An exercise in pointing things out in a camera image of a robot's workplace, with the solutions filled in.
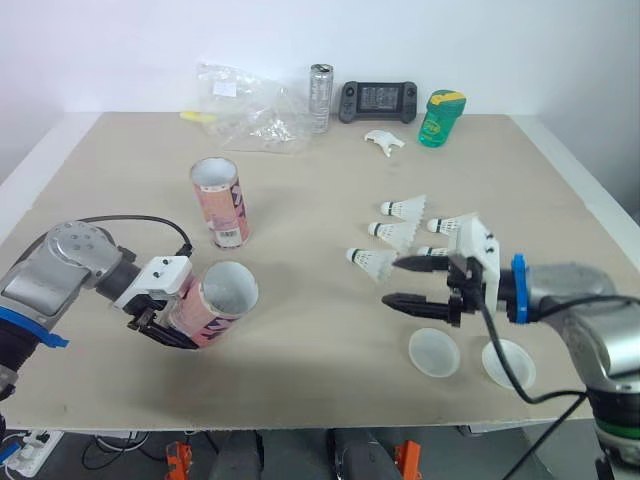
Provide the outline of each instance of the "energy drink can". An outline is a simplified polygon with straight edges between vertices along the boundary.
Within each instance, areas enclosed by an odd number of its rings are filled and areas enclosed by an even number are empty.
[[[244,245],[249,224],[235,164],[205,158],[191,167],[191,181],[213,243],[219,248]]]
[[[237,262],[220,262],[194,280],[169,313],[169,323],[203,348],[257,302],[258,284],[249,269]]]
[[[313,133],[325,133],[329,129],[331,92],[333,90],[333,66],[326,63],[311,65],[309,86],[309,113]]]

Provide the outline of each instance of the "white wall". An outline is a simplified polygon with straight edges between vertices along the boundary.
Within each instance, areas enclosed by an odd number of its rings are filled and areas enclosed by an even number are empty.
[[[411,79],[423,97],[437,88],[465,92],[470,113],[541,114],[625,207],[640,209],[631,180],[617,191],[618,179],[631,178],[628,169],[640,157],[637,135],[630,135],[640,82],[637,0],[0,5],[0,143],[17,144],[9,151],[24,151],[25,141],[64,110],[193,107],[194,65],[201,59],[301,85],[309,64],[328,62],[337,84]],[[618,102],[589,95],[601,89]],[[615,121],[600,135],[582,135],[595,127],[589,117],[603,111]]]

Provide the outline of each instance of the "pink can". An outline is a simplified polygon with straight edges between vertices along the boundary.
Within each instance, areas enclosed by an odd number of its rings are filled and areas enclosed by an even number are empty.
[[[238,180],[238,168],[226,158],[205,158],[191,167],[191,181],[219,248],[237,248],[249,238],[249,224]]]
[[[169,313],[169,322],[203,348],[257,302],[258,284],[249,269],[237,262],[220,262],[191,284]]]

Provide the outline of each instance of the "orange clamp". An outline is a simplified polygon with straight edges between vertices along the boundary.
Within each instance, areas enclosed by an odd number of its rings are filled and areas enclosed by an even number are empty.
[[[167,464],[169,473],[165,475],[165,480],[189,480],[191,447],[181,442],[167,445]]]
[[[420,444],[407,440],[394,447],[395,463],[402,473],[403,480],[422,480],[420,467]]]

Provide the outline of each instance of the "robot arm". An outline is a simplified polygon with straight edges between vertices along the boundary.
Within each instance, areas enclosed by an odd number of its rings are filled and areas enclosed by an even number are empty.
[[[164,345],[197,348],[163,318],[191,281],[188,257],[155,257],[143,268],[134,261],[135,254],[116,247],[104,230],[71,221],[49,231],[0,279],[0,400],[14,391],[18,369],[39,343],[67,345],[51,331],[81,288],[95,289],[132,315],[130,328]]]
[[[509,320],[543,321],[561,336],[587,387],[596,432],[608,458],[640,466],[640,305],[621,301],[611,279],[582,265],[527,267],[516,255],[511,270],[499,270],[498,244],[477,218],[450,238],[448,257],[407,257],[396,266],[412,271],[446,271],[448,304],[403,293],[382,301],[413,316],[459,327],[461,313],[491,314],[504,306]]]

